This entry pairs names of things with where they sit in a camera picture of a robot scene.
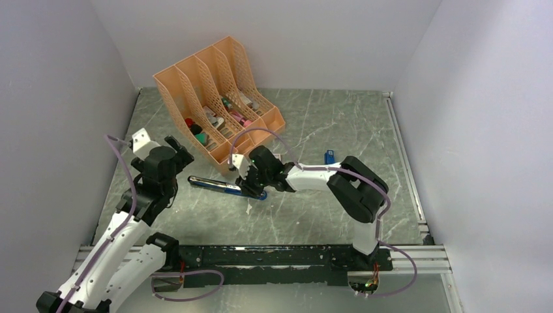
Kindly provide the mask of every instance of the white backdrop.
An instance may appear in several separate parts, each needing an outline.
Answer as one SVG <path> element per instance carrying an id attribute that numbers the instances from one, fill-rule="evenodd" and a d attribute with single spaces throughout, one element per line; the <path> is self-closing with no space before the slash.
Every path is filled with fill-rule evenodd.
<path id="1" fill-rule="evenodd" d="M 467 313 L 551 312 L 553 3 L 444 0 L 393 99 Z"/>
<path id="2" fill-rule="evenodd" d="M 234 36 L 258 87 L 391 91 L 441 0 L 92 0 L 136 86 Z"/>
<path id="3" fill-rule="evenodd" d="M 88 1 L 0 1 L 0 302 L 36 312 L 90 243 L 136 92 Z"/>

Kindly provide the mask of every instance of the blue marker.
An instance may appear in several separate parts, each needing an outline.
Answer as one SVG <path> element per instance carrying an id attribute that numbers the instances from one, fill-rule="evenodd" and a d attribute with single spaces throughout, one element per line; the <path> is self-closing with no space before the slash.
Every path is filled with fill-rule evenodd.
<path id="1" fill-rule="evenodd" d="M 213 190 L 216 190 L 216 191 L 224 192 L 226 194 L 234 194 L 236 196 L 242 196 L 242 197 L 247 197 L 247 198 L 252 198 L 252 199 L 257 199 L 257 200 L 267 199 L 266 191 L 263 191 L 261 193 L 261 196 L 259 196 L 258 198 L 253 198 L 253 197 L 246 196 L 245 194 L 243 194 L 242 190 L 237 185 L 230 184 L 230 183 L 225 183 L 224 181 L 215 181 L 213 179 L 201 178 L 201 177 L 197 177 L 197 176 L 188 176 L 188 182 L 193 186 L 200 186 L 200 187 L 204 187 L 204 188 L 209 188 L 209 189 L 213 189 Z"/>
<path id="2" fill-rule="evenodd" d="M 334 150 L 327 150 L 325 153 L 325 165 L 334 164 Z"/>

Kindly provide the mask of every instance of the orange plastic file organizer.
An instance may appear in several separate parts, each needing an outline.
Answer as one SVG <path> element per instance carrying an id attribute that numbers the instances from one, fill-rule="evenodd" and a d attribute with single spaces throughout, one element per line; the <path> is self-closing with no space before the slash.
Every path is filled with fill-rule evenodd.
<path id="1" fill-rule="evenodd" d="M 228 173 L 230 146 L 238 133 L 263 127 L 280 134 L 286 126 L 278 108 L 257 90 L 246 50 L 232 37 L 162 70 L 154 75 L 154 80 L 177 128 L 222 174 Z M 257 103 L 257 108 L 242 102 L 239 91 Z M 226 111 L 221 96 L 252 123 L 246 127 L 238 123 Z M 204 106 L 224 118 L 222 127 L 216 129 L 209 122 Z M 203 128 L 202 132 L 208 136 L 207 145 L 203 146 L 194 137 L 185 123 L 186 118 Z M 270 133 L 255 130 L 240 137 L 233 152 L 248 155 L 253 148 L 273 139 Z"/>

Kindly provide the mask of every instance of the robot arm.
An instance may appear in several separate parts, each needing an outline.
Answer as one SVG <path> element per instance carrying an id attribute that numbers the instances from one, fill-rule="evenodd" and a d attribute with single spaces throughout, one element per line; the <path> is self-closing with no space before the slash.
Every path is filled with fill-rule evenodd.
<path id="1" fill-rule="evenodd" d="M 61 312 L 105 313 L 116 312 L 123 301 L 152 273 L 178 267 L 181 260 L 179 242 L 170 236 L 155 233 L 146 241 L 140 257 L 119 268 L 131 246 L 149 232 L 155 218 L 167 207 L 177 194 L 176 175 L 194 158 L 173 137 L 166 137 L 171 146 L 159 145 L 150 139 L 144 129 L 132 136 L 132 150 L 137 156 L 131 165 L 139 171 L 134 179 L 137 191 L 137 206 L 133 218 L 114 237 L 113 230 L 121 225 L 131 211 L 132 193 L 127 190 L 117 204 L 112 221 L 79 269 L 58 289 L 58 292 L 44 292 L 37 301 L 39 312 L 57 312 L 64 299 L 67 304 Z M 283 164 L 264 146 L 249 154 L 251 161 L 243 155 L 233 155 L 233 165 L 238 169 L 236 181 L 242 193 L 258 197 L 266 186 L 278 191 L 328 190 L 332 192 L 343 208 L 355 220 L 353 247 L 363 258 L 370 258 L 378 249 L 375 236 L 375 221 L 384 199 L 366 183 L 352 185 L 355 179 L 348 174 L 333 170 L 344 168 L 354 171 L 376 183 L 388 192 L 388 186 L 357 158 L 348 156 L 344 161 L 328 166 L 306 166 L 293 163 Z M 107 243 L 102 253 L 100 243 Z M 82 283 L 73 294 L 71 290 L 83 270 L 93 263 Z"/>
<path id="2" fill-rule="evenodd" d="M 278 191 L 286 192 L 305 189 L 330 191 L 354 220 L 353 247 L 365 256 L 377 248 L 376 219 L 384 198 L 370 185 L 359 181 L 354 186 L 352 182 L 356 183 L 357 179 L 331 170 L 344 168 L 354 171 L 388 192 L 386 183 L 359 159 L 347 156 L 340 163 L 316 166 L 300 164 L 301 168 L 298 168 L 291 162 L 281 163 L 264 146 L 253 149 L 249 157 L 251 162 L 243 155 L 232 157 L 232 164 L 239 172 L 236 185 L 241 187 L 243 193 L 256 197 L 263 192 L 265 186 L 273 186 Z"/>
<path id="3" fill-rule="evenodd" d="M 131 246 L 149 232 L 155 218 L 169 206 L 177 194 L 176 175 L 190 164 L 194 157 L 175 138 L 165 141 L 171 146 L 159 145 L 143 128 L 132 136 L 132 152 L 137 156 L 132 166 L 139 171 L 134 179 L 137 205 L 134 217 L 115 236 L 113 231 L 126 219 L 132 205 L 132 192 L 127 190 L 117 204 L 117 210 L 98 244 L 79 269 L 58 289 L 44 292 L 37 301 L 39 312 L 56 312 L 68 297 L 62 312 L 116 312 L 121 303 L 152 273 L 164 267 L 173 268 L 179 258 L 179 242 L 167 235 L 155 233 L 142 247 L 141 257 L 128 262 L 120 270 L 123 258 Z M 101 253 L 97 253 L 105 243 Z M 82 283 L 76 282 L 85 267 L 93 263 Z"/>

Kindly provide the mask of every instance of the wire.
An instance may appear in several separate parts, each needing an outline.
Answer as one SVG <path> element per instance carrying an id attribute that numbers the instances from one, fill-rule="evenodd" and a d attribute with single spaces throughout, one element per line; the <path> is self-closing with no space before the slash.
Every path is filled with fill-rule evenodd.
<path id="1" fill-rule="evenodd" d="M 185 262 L 184 261 L 181 261 L 181 276 L 179 276 L 179 282 L 182 284 L 185 282 L 185 276 L 184 276 L 184 272 L 185 272 Z"/>
<path id="2" fill-rule="evenodd" d="M 246 133 L 252 132 L 254 130 L 262 130 L 264 132 L 268 132 L 268 133 L 272 134 L 280 142 L 282 142 L 282 144 L 284 145 L 284 148 L 291 155 L 292 162 L 300 170 L 305 170 L 305 171 L 341 171 L 342 173 L 351 175 L 351 176 L 359 179 L 360 181 L 368 184 L 372 188 L 376 189 L 376 191 L 378 191 L 382 195 L 382 197 L 384 198 L 384 200 L 386 202 L 386 207 L 376 217 L 376 226 L 375 226 L 376 234 L 375 234 L 375 237 L 376 237 L 376 239 L 377 239 L 377 241 L 380 245 L 383 245 L 387 248 L 390 248 L 391 250 L 394 250 L 396 252 L 399 252 L 399 253 L 403 254 L 413 265 L 414 273 L 413 273 L 413 278 L 411 279 L 411 281 L 409 281 L 409 283 L 407 283 L 404 287 L 402 287 L 398 290 L 395 290 L 395 291 L 392 291 L 392 292 L 387 292 L 387 293 L 380 293 L 380 294 L 377 293 L 376 295 L 366 295 L 366 296 L 373 297 L 373 298 L 382 298 L 382 297 L 388 297 L 388 296 L 391 296 L 391 295 L 396 295 L 400 292 L 403 292 L 403 291 L 407 290 L 409 287 L 411 287 L 415 283 L 415 281 L 417 280 L 417 276 L 418 276 L 418 270 L 417 270 L 417 265 L 415 264 L 415 261 L 413 260 L 413 258 L 411 258 L 411 256 L 409 256 L 407 253 L 405 253 L 405 251 L 403 251 L 399 248 L 396 248 L 395 246 L 388 245 L 387 243 L 384 243 L 383 241 L 378 239 L 380 237 L 380 224 L 381 224 L 382 216 L 384 214 L 386 214 L 388 212 L 388 210 L 390 210 L 390 207 L 392 205 L 392 201 L 390 200 L 390 197 L 386 194 L 386 192 L 384 192 L 384 190 L 382 190 L 382 188 L 380 188 L 380 186 L 378 186 L 376 183 L 372 182 L 371 180 L 367 179 L 366 177 L 364 177 L 362 175 L 359 175 L 358 173 L 355 173 L 354 171 L 346 170 L 345 168 L 335 168 L 335 167 L 326 167 L 326 166 L 315 166 L 315 167 L 303 168 L 300 165 L 299 160 L 295 157 L 294 153 L 292 152 L 290 146 L 282 139 L 282 137 L 280 137 L 276 132 L 273 132 L 272 130 L 262 128 L 262 127 L 254 127 L 254 128 L 246 129 L 243 132 L 241 132 L 240 134 L 238 134 L 238 136 L 236 136 L 236 138 L 234 138 L 234 140 L 232 142 L 232 145 L 230 146 L 230 157 L 229 157 L 229 162 L 228 162 L 229 167 L 232 167 L 232 153 L 234 151 L 234 146 L 235 146 L 236 142 L 238 141 L 238 138 L 240 138 L 241 136 L 244 136 Z"/>
<path id="3" fill-rule="evenodd" d="M 176 186 L 173 188 L 173 192 L 175 193 L 175 195 L 171 200 L 171 204 L 169 204 L 169 206 L 167 206 L 166 209 L 171 209 L 171 207 L 173 206 L 173 203 L 175 203 L 175 198 L 177 197 L 177 191 L 179 191 L 179 183 L 175 182 L 175 184 Z"/>
<path id="4" fill-rule="evenodd" d="M 379 269 L 378 262 L 374 262 L 374 264 L 372 265 L 372 277 L 367 281 L 367 283 L 373 281 L 375 284 L 378 285 L 379 273 L 380 273 L 380 269 Z"/>
<path id="5" fill-rule="evenodd" d="M 88 264 L 85 266 L 85 268 L 81 272 L 80 276 L 75 281 L 75 284 L 73 285 L 73 287 L 71 287 L 71 289 L 69 289 L 69 292 L 65 295 L 65 298 L 63 298 L 60 305 L 57 307 L 57 310 L 55 311 L 55 313 L 62 313 L 63 308 L 65 307 L 65 305 L 69 302 L 69 300 L 71 300 L 71 297 L 75 294 L 75 291 L 80 288 L 81 283 L 83 282 L 85 277 L 88 275 L 90 270 L 94 267 L 94 264 L 96 264 L 96 262 L 98 261 L 98 259 L 102 255 L 102 253 L 105 251 L 105 249 L 111 243 L 110 238 L 115 238 L 119 234 L 119 232 L 121 232 L 121 230 L 123 230 L 123 228 L 125 228 L 125 226 L 127 226 L 128 221 L 132 218 L 132 215 L 134 214 L 134 211 L 136 210 L 137 195 L 136 195 L 136 187 L 134 186 L 134 183 L 133 183 L 133 180 L 132 180 L 132 175 L 130 174 L 130 170 L 129 170 L 127 164 L 125 163 L 125 160 L 123 159 L 123 156 L 121 155 L 119 150 L 117 150 L 117 148 L 115 148 L 115 146 L 112 143 L 112 141 L 114 141 L 114 142 L 119 142 L 119 143 L 122 143 L 122 144 L 126 145 L 127 142 L 125 140 L 115 138 L 115 137 L 107 135 L 107 134 L 104 135 L 104 139 L 108 142 L 108 145 L 110 145 L 110 148 L 112 148 L 113 153 L 115 154 L 115 156 L 117 157 L 117 159 L 119 160 L 121 165 L 123 166 L 123 171 L 125 172 L 128 183 L 130 185 L 130 191 L 132 193 L 132 204 L 130 206 L 130 211 L 128 212 L 128 216 L 121 223 L 121 225 L 119 225 L 108 236 L 108 238 L 106 238 L 106 240 L 100 245 L 98 250 L 96 250 L 96 252 L 92 255 L 92 258 L 90 259 Z"/>
<path id="6" fill-rule="evenodd" d="M 165 300 L 165 301 L 169 301 L 169 302 L 190 302 L 190 301 L 203 299 L 205 297 L 208 297 L 208 296 L 216 293 L 223 286 L 223 282 L 224 282 L 223 273 L 221 273 L 220 271 L 216 271 L 214 269 L 201 269 L 199 271 L 191 271 L 191 272 L 185 272 L 185 273 L 153 273 L 151 275 L 151 277 L 154 277 L 154 278 L 156 278 L 156 277 L 166 277 L 167 278 L 167 277 L 180 277 L 182 274 L 184 274 L 185 276 L 191 276 L 191 275 L 198 275 L 198 274 L 205 274 L 205 273 L 217 274 L 217 275 L 219 275 L 221 280 L 219 282 L 219 285 L 217 285 L 217 287 L 215 287 L 215 289 L 213 289 L 211 291 L 208 291 L 203 295 L 199 295 L 197 297 L 192 297 L 192 298 L 186 298 L 186 299 L 167 298 L 167 297 L 164 297 L 164 296 L 160 295 L 159 293 L 157 293 L 155 291 L 154 280 L 153 279 L 150 283 L 150 285 L 152 287 L 152 294 L 157 299 L 161 299 L 161 300 Z"/>

